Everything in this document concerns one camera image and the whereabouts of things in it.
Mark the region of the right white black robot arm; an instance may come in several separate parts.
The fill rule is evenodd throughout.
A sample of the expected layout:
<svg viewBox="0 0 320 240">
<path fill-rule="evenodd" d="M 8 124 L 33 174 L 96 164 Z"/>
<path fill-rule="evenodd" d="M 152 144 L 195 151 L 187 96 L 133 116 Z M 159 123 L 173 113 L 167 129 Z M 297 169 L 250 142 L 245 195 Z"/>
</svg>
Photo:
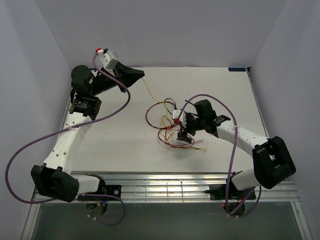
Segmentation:
<svg viewBox="0 0 320 240">
<path fill-rule="evenodd" d="M 217 115 L 208 100 L 195 103 L 196 115 L 179 109 L 174 110 L 172 119 L 180 126 L 179 141 L 191 143 L 197 131 L 205 131 L 236 147 L 252 157 L 253 167 L 231 174 L 224 191 L 237 199 L 244 190 L 255 187 L 272 189 L 296 173 L 296 166 L 284 140 L 278 136 L 268 138 L 236 126 L 229 117 Z"/>
</svg>

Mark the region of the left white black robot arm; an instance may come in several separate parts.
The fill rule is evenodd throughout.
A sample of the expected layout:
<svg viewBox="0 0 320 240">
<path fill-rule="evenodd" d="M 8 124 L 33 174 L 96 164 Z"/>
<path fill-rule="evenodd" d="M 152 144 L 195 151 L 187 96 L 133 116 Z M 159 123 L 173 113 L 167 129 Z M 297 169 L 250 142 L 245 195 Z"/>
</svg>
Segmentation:
<svg viewBox="0 0 320 240">
<path fill-rule="evenodd" d="M 38 193 L 64 202 L 72 202 L 77 196 L 90 194 L 95 200 L 106 195 L 103 178 L 94 174 L 78 177 L 71 175 L 75 156 L 90 127 L 97 118 L 101 100 L 97 97 L 117 86 L 110 78 L 115 77 L 125 92 L 136 81 L 145 76 L 144 71 L 117 63 L 111 73 L 101 68 L 97 74 L 85 65 L 71 71 L 71 92 L 75 94 L 67 114 L 64 132 L 58 137 L 51 153 L 42 165 L 34 165 L 31 177 Z"/>
</svg>

